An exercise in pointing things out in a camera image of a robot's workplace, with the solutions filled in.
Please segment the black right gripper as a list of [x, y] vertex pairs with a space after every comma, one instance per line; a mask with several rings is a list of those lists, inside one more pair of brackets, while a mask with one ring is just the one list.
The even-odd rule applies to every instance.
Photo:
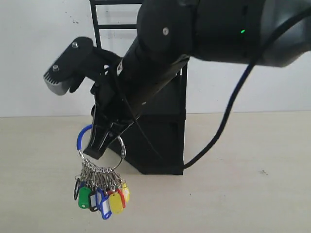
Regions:
[[150, 49], [139, 40], [132, 43], [123, 57], [97, 47], [92, 51], [108, 68], [107, 74], [96, 81], [91, 134], [83, 152], [99, 160], [109, 145], [134, 123], [144, 103], [176, 76], [190, 56], [172, 48]]

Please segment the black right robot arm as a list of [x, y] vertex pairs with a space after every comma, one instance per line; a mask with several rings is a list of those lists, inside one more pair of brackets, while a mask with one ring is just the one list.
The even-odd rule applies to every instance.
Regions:
[[254, 66], [286, 67], [310, 50], [308, 0], [145, 0], [135, 40], [108, 66], [107, 83], [95, 92], [92, 133], [84, 153], [100, 158], [190, 58], [245, 64], [202, 156], [222, 134]]

